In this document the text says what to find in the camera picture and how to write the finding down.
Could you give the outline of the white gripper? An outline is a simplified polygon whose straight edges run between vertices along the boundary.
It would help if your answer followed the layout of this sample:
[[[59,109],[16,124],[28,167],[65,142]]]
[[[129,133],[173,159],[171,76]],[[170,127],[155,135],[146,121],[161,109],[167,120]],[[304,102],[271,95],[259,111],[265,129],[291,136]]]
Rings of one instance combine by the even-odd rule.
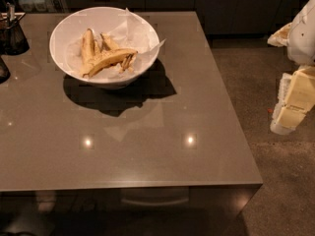
[[[288,58],[300,66],[292,75],[284,73],[279,86],[270,129],[288,135],[315,105],[315,0],[309,0],[288,23],[267,40],[275,47],[287,46]]]

